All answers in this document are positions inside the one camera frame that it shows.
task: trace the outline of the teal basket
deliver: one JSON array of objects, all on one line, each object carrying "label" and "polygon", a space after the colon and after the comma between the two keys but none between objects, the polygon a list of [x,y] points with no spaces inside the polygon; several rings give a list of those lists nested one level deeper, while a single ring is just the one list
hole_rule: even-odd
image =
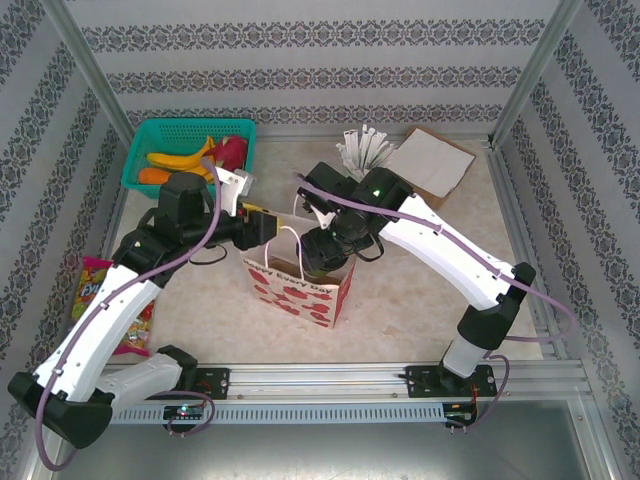
[{"label": "teal basket", "polygon": [[[207,135],[217,144],[222,137],[237,135],[249,142],[244,170],[251,171],[256,145],[256,124],[243,118],[152,118],[138,127],[122,172],[122,186],[138,190],[149,198],[158,198],[160,185],[138,183],[140,170],[151,167],[148,153],[191,155],[204,145]],[[215,187],[209,185],[211,195]]]}]

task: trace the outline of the snack bag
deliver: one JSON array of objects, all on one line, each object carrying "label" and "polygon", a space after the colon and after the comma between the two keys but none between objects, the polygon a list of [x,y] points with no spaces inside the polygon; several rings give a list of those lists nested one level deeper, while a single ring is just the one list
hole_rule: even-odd
[{"label": "snack bag", "polygon": [[[107,270],[113,264],[110,260],[102,260],[94,257],[82,257],[82,275],[73,301],[71,320],[73,323],[80,320],[87,307],[100,290],[100,286],[107,275]],[[151,331],[151,317],[153,316],[154,302],[149,303],[138,317],[131,323],[129,330],[120,344],[113,352],[114,355],[123,353],[135,353],[143,357],[149,356],[146,344]]]}]

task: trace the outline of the yellow banana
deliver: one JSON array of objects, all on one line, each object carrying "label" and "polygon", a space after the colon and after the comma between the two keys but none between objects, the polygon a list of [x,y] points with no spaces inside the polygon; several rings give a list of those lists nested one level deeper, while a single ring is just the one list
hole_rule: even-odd
[{"label": "yellow banana", "polygon": [[184,171],[185,172],[189,172],[189,173],[197,173],[198,175],[202,175],[204,177],[204,179],[207,181],[207,183],[211,182],[213,180],[213,175],[211,175],[209,170],[204,168],[202,165],[198,165],[197,167],[193,167],[193,168],[190,168],[189,170],[184,170]]},{"label": "yellow banana", "polygon": [[209,149],[214,147],[213,139],[207,137],[204,146],[192,155],[166,155],[164,153],[149,153],[147,161],[154,167],[168,170],[184,171],[200,165],[200,158]]}]

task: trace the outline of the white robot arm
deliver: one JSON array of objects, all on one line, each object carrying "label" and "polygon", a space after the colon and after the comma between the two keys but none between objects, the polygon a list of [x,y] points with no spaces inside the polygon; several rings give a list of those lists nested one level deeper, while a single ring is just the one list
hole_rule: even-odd
[{"label": "white robot arm", "polygon": [[[487,352],[500,346],[525,296],[505,279],[529,286],[535,277],[533,268],[525,263],[512,266],[482,250],[447,225],[411,185],[386,168],[372,169],[357,183],[320,163],[304,178],[298,194],[321,225],[301,238],[308,272],[340,268],[352,254],[375,260],[360,252],[378,244],[382,255],[379,236],[413,253],[467,298],[470,306],[441,362],[443,382],[460,383],[457,380],[468,378]],[[426,220],[437,229],[398,219],[402,214]],[[499,275],[478,263],[470,252]]]},{"label": "white robot arm", "polygon": [[[276,217],[237,204],[251,177],[244,172],[220,168],[216,171],[222,182],[222,211],[218,228],[205,247],[232,241],[245,250],[273,238],[277,233]],[[107,271],[100,291],[66,339],[33,374],[17,373],[9,383],[9,392],[27,412],[35,416],[45,386],[55,373],[57,380],[47,400],[43,423],[76,448],[84,448],[98,438],[114,413],[177,386],[180,390],[193,388],[197,361],[170,345],[136,366],[101,376],[129,325],[184,264],[133,284],[108,306],[104,302],[112,292],[139,275],[187,253],[204,237],[212,212],[213,200],[201,176],[179,173],[170,177],[160,189],[158,207],[150,209],[138,228],[122,239],[113,256],[114,266]],[[99,305],[103,309],[90,320],[91,312]],[[86,330],[64,367],[57,370],[70,339],[83,326]]]}]

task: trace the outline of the patterned wall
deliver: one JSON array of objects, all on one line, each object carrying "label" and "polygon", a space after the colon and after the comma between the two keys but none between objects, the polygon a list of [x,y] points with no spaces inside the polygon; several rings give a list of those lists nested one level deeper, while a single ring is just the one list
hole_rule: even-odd
[{"label": "patterned wall", "polygon": [[131,122],[249,117],[259,133],[368,122],[490,133],[558,0],[77,0]]},{"label": "patterned wall", "polygon": [[585,1],[501,146],[625,478],[640,477],[639,13]]},{"label": "patterned wall", "polygon": [[126,151],[37,0],[0,6],[0,479],[31,421],[6,391],[69,318],[81,257],[97,255]]}]

